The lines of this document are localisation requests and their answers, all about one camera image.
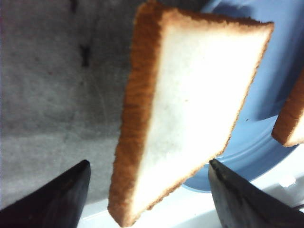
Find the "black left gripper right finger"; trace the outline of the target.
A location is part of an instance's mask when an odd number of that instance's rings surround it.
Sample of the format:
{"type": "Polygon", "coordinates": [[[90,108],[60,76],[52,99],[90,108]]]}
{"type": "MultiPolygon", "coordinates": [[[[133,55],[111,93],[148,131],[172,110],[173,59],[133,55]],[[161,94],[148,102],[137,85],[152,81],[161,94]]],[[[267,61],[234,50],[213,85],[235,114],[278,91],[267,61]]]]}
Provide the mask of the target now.
{"type": "Polygon", "coordinates": [[[224,228],[302,228],[304,214],[261,191],[216,159],[209,183],[224,228]]]}

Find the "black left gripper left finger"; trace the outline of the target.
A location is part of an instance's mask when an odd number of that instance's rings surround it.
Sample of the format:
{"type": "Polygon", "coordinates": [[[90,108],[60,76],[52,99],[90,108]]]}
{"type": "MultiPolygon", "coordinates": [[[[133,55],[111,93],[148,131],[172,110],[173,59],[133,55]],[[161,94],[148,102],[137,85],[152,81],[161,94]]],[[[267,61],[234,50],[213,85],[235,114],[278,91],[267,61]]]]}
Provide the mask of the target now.
{"type": "Polygon", "coordinates": [[[76,228],[86,203],[91,167],[82,160],[0,211],[2,228],[76,228]]]}

